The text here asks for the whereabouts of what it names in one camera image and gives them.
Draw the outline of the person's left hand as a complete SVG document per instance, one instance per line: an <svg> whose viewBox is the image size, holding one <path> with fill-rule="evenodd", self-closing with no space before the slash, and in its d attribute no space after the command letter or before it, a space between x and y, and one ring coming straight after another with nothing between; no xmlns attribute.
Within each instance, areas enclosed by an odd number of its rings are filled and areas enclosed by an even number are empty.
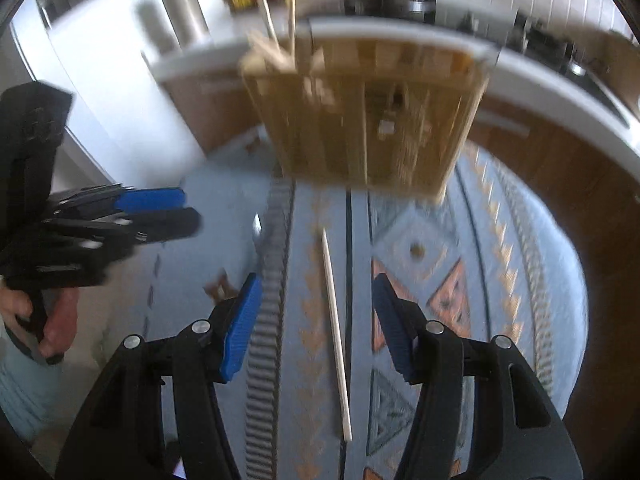
<svg viewBox="0 0 640 480"><path fill-rule="evenodd" d="M18 318L29 318L32 302L26 292L12 290L1 284L1 316L6 328L36 359L48 360L62 356L73 344L77 334L78 288L63 288L55 292L55 303L43 329L43 337L35 347L37 337L18 324Z"/></svg>

